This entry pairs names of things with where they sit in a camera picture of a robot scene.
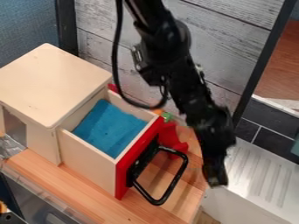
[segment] green object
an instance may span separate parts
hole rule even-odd
[[[172,115],[172,113],[169,113],[169,112],[163,112],[162,117],[164,118],[164,122],[168,123],[169,121],[172,120],[173,115]]]
[[[293,148],[291,152],[297,156],[299,156],[299,137],[296,139],[295,144],[293,145]]]

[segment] gray wall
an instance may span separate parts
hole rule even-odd
[[[293,13],[291,15],[291,18],[295,19],[295,20],[299,20],[299,1],[298,0],[297,0],[296,5],[295,5],[295,8],[293,10]]]
[[[58,44],[54,0],[0,1],[0,67],[45,42]]]
[[[115,4],[111,0],[75,0],[80,55],[111,70]],[[201,64],[218,102],[234,111],[268,38],[283,0],[165,0],[174,16],[191,30],[191,53]],[[139,41],[132,19],[124,15],[119,69],[125,91],[156,102],[160,94],[136,74],[129,48]],[[167,109],[177,112],[170,102]]]

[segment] wooden box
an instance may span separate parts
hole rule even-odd
[[[0,69],[0,132],[7,132],[4,111],[8,111],[24,124],[30,150],[56,165],[65,163],[120,199],[127,190],[127,169],[163,119],[127,104],[108,90],[110,81],[109,72],[44,44]],[[147,122],[117,158],[72,134],[100,99]]]

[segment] black cable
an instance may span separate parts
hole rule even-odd
[[[119,74],[118,74],[118,44],[120,42],[121,39],[121,34],[122,34],[122,18],[123,18],[123,4],[122,4],[122,0],[115,0],[116,3],[116,14],[117,14],[117,22],[116,22],[116,29],[115,29],[115,38],[114,38],[114,42],[113,42],[113,46],[112,46],[112,55],[111,55],[111,61],[112,61],[112,75],[113,78],[115,80],[115,85],[118,89],[118,93],[120,94],[120,96],[122,97],[122,99],[124,101],[126,101],[127,103],[138,107],[138,108],[143,108],[143,109],[159,109],[162,106],[165,105],[165,103],[168,100],[168,88],[167,85],[163,85],[163,95],[162,98],[160,100],[160,102],[155,105],[155,106],[150,106],[147,104],[143,104],[143,103],[139,103],[136,101],[133,101],[131,99],[129,99],[123,92],[122,92],[122,87],[121,87],[121,83],[119,80]]]

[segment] wooden floor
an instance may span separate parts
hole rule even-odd
[[[254,93],[299,101],[299,21],[288,22]]]
[[[6,164],[95,223],[190,223],[198,211],[206,184],[200,169],[200,148],[193,131],[178,127],[177,132],[180,139],[190,145],[190,163],[162,206],[152,206],[133,188],[119,201],[65,165],[56,167],[31,150],[17,154]],[[157,198],[179,166],[180,160],[172,162],[165,154],[159,154],[138,181]]]

